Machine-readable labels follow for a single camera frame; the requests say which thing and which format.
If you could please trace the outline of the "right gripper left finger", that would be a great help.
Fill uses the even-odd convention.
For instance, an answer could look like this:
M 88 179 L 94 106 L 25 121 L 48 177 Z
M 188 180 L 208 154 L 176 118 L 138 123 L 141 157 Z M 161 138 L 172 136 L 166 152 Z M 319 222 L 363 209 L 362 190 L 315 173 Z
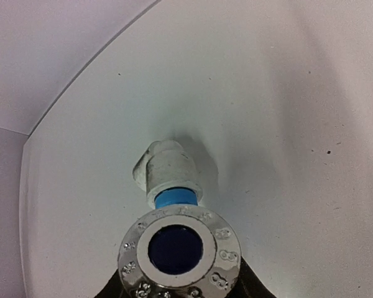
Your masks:
M 115 270 L 107 284 L 94 298 L 127 298 L 118 270 Z

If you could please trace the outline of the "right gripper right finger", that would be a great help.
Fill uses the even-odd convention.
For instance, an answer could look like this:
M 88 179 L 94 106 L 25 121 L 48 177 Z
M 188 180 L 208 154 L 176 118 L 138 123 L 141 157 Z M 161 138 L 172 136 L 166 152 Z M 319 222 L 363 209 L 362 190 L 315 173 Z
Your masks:
M 253 272 L 244 258 L 241 258 L 239 277 L 233 287 L 234 298 L 275 298 Z

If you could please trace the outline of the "blue water faucet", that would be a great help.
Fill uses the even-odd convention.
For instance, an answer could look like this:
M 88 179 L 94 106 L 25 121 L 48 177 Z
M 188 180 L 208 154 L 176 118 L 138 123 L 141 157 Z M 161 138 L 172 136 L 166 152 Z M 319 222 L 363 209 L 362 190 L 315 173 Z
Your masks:
M 131 297 L 227 297 L 241 268 L 239 240 L 185 187 L 160 192 L 125 234 L 118 272 Z

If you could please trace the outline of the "white plastic pipe fitting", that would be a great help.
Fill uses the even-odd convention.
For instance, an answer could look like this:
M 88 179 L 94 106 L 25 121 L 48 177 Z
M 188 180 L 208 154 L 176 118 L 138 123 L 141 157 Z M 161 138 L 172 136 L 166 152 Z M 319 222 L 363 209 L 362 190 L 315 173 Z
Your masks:
M 153 209 L 172 204 L 198 205 L 203 197 L 196 164 L 175 140 L 151 143 L 132 176 Z

